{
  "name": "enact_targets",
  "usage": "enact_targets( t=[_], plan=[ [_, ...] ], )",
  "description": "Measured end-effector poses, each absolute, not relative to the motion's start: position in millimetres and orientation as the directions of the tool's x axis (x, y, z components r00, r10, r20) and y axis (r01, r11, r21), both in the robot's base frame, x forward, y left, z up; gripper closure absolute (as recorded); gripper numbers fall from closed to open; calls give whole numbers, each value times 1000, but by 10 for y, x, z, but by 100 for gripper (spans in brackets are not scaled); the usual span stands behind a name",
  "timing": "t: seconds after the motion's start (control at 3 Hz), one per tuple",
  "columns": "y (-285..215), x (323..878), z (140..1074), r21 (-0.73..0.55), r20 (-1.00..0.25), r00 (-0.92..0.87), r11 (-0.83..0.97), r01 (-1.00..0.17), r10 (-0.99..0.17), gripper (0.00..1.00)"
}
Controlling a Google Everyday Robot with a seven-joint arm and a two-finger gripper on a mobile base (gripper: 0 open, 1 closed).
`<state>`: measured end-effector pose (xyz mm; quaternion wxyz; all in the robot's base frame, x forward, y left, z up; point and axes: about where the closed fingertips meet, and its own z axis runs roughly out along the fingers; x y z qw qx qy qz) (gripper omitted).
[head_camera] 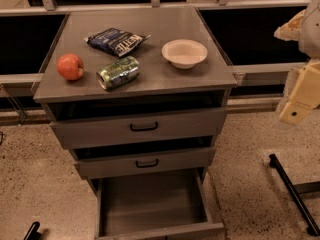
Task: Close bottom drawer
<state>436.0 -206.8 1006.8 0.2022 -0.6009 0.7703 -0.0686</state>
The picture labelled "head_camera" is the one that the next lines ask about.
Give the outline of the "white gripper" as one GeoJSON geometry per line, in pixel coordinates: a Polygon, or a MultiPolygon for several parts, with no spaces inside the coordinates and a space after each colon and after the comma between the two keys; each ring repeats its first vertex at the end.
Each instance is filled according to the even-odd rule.
{"type": "Polygon", "coordinates": [[[311,0],[306,10],[278,27],[274,37],[298,40],[299,50],[311,58],[302,68],[288,73],[284,97],[278,105],[279,121],[297,125],[320,105],[320,0],[311,0]]]}

